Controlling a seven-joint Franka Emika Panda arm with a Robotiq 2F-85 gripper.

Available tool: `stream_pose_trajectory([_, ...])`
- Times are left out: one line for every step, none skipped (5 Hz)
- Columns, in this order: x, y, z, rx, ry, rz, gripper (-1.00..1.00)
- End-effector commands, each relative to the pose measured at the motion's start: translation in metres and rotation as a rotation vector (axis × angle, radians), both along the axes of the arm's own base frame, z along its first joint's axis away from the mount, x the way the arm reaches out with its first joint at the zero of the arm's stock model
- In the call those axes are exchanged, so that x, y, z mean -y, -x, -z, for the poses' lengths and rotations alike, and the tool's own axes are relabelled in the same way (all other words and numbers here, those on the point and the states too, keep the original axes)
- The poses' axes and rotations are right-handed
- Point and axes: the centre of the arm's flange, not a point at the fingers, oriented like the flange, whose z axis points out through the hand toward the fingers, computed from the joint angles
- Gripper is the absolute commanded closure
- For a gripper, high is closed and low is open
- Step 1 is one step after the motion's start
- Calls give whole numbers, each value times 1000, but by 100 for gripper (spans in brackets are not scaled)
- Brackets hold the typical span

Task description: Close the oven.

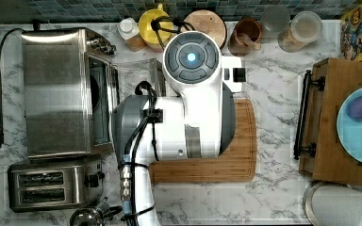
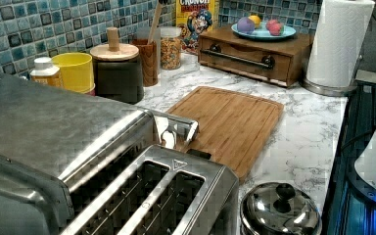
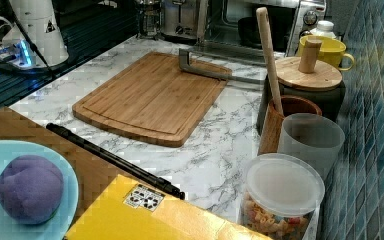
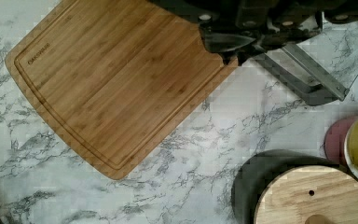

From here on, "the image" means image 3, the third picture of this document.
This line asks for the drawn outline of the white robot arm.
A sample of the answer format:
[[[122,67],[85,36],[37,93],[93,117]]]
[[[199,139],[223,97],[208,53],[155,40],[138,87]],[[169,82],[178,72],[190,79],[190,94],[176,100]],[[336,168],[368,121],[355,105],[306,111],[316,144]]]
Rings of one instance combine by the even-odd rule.
[[[69,58],[52,0],[0,0],[0,59],[21,69],[50,68]]]

